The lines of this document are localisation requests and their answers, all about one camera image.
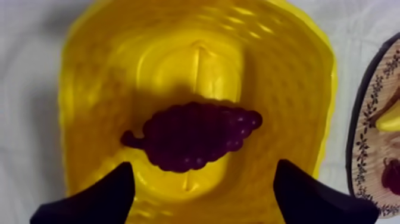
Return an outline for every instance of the plastic grapes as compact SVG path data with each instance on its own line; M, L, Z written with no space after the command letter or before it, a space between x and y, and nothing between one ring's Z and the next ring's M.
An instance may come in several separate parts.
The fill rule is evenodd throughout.
M393 159L386 164L384 160L385 169L382 174L382 185L384 188L389 188L393 194L400 195L400 162Z
M157 112L143 126L144 138L128 130L121 143L145 150L149 161L164 171L183 173L241 149L262 122L256 111L190 102Z

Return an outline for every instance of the floral border pattern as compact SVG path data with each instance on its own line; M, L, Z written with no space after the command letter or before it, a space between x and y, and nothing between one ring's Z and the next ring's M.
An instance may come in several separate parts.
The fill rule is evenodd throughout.
M357 191L354 192L355 196L372 201L378 207L379 215L383 217L398 214L400 212L400 205L378 205L378 203L374 201L373 196L367 193L367 187L363 186L363 183L365 182L365 174L367 173L367 169L365 168L367 164L365 161L368 157L368 149L370 148L365 134L367 134L368 130L372 128L371 117L377 110L379 92L383 89L382 81L383 79L388 79L390 76L394 75L395 69L399 66L400 50L397 50L392 60L386 63L386 67L383 69L383 74L375 77L374 84L372 84L373 93L370 96L370 101L367 103L366 110L362 111L364 116L364 121L362 123L364 131L359 136L356 136L358 139L355 141L355 145L358 147L359 151L357 157L357 175L354 179L357 187Z

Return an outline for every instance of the wooden plate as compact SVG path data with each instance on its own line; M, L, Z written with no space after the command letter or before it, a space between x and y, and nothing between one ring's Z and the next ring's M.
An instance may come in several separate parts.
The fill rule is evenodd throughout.
M369 65L354 105L347 144L350 192L373 201L380 218L400 214L400 196L384 188L385 158L400 158L400 132L379 132L371 122L400 86L400 33L383 44Z

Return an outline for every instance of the basket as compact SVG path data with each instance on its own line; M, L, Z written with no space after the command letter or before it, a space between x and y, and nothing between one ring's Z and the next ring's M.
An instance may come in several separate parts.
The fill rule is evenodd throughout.
M136 197L127 223L283 223L277 162L317 176L336 90L326 36L285 1L113 0L71 28L60 77L68 194L122 161ZM189 101L231 101L264 124L199 171L162 172L121 134Z

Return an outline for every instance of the white fabric surface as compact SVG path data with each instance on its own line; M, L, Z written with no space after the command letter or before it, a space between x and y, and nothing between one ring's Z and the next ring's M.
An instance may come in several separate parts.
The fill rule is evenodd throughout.
M345 147L355 94L380 45L400 32L398 0L290 0L329 35L339 90L320 180L348 192ZM90 0L0 0L0 223L28 223L64 195L57 76L65 31ZM399 223L400 217L378 223Z

